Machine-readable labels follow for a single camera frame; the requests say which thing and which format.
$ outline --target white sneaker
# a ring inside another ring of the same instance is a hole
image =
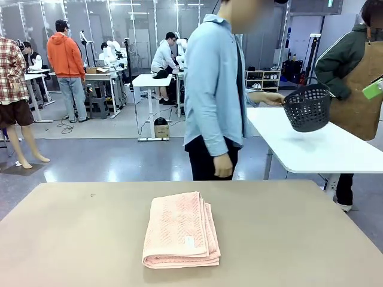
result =
[[[344,212],[349,212],[352,209],[352,205],[342,205],[340,203],[336,203]]]

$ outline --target beige table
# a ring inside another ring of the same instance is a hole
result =
[[[151,199],[201,191],[218,267],[141,264]],[[382,287],[383,255],[313,183],[58,183],[0,222],[0,286]]]

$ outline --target black pants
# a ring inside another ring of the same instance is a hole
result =
[[[336,187],[336,198],[339,204],[352,205],[352,173],[342,173],[339,177],[339,182]]]
[[[233,171],[238,162],[239,148],[233,146],[233,142],[225,139],[227,152],[233,164]],[[192,140],[185,146],[185,150],[189,152],[191,170],[193,172],[194,181],[231,181],[233,176],[227,178],[219,178],[215,176],[215,167],[213,157],[209,154],[207,147],[201,136]]]

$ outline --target black shoe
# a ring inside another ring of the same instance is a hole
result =
[[[174,106],[175,102],[172,100],[164,100],[164,103],[162,104],[164,106]]]
[[[89,121],[90,120],[90,118],[88,118],[88,117],[86,117],[86,119],[85,120],[83,120],[83,121],[78,121],[79,123],[83,123],[83,122],[85,122],[85,121]]]

